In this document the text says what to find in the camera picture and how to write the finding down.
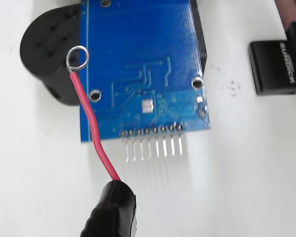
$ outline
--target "red wire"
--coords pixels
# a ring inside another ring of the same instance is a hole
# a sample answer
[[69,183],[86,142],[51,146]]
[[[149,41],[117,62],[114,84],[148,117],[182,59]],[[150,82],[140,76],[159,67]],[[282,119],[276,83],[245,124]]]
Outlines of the red wire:
[[85,94],[85,91],[83,89],[83,86],[81,84],[79,76],[76,72],[72,72],[70,74],[70,78],[73,81],[75,90],[77,91],[80,102],[81,102],[83,109],[88,117],[95,150],[97,151],[99,158],[101,159],[104,167],[107,169],[111,178],[113,180],[120,180],[117,172],[115,171],[113,165],[111,164],[109,158],[107,157],[107,155],[105,154],[105,151],[103,150],[103,147],[101,144],[100,133],[99,133],[98,122],[97,122],[97,119],[95,118],[95,115],[93,113],[90,102]]

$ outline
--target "printed circuit board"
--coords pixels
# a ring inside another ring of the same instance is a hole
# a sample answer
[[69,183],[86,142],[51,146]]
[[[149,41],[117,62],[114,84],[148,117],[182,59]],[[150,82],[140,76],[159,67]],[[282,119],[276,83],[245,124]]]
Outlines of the printed circuit board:
[[[189,0],[81,4],[80,42],[90,62],[80,79],[102,139],[210,128],[205,65]],[[80,125],[81,140],[90,141],[82,108]]]

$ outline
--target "white background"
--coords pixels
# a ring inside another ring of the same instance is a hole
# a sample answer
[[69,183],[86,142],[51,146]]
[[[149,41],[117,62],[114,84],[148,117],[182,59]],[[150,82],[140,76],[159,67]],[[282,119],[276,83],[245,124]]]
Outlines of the white background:
[[[0,1],[0,237],[80,236],[110,181],[80,143],[78,107],[53,99],[20,60],[29,24],[69,3]],[[200,13],[212,129],[159,159],[126,162],[123,141],[103,142],[137,195],[137,236],[296,237],[296,96],[257,97],[248,57],[251,41],[285,38],[276,5],[203,0]]]

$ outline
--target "black cylindrical object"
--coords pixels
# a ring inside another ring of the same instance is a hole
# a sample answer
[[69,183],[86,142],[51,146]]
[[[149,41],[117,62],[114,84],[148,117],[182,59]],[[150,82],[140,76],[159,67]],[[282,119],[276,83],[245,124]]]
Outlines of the black cylindrical object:
[[[67,52],[79,44],[80,20],[80,4],[46,12],[26,30],[20,47],[24,66],[67,105],[80,104],[65,62]],[[70,61],[73,66],[79,65],[78,51]]]
[[121,181],[109,182],[91,213],[81,237],[134,237],[136,196]]

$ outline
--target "sandisk logo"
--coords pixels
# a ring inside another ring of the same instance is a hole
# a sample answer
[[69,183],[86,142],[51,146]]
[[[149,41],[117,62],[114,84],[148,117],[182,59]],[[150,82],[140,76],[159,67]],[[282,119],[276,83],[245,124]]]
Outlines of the sandisk logo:
[[290,77],[290,82],[291,82],[291,84],[296,84],[295,78],[294,78],[295,70],[294,70],[294,65],[293,65],[291,56],[287,53],[286,46],[285,46],[284,43],[280,43],[280,46],[282,48],[282,54],[283,54],[283,57],[284,57],[284,61],[285,61],[285,65],[286,65],[286,68],[287,68],[288,76]]

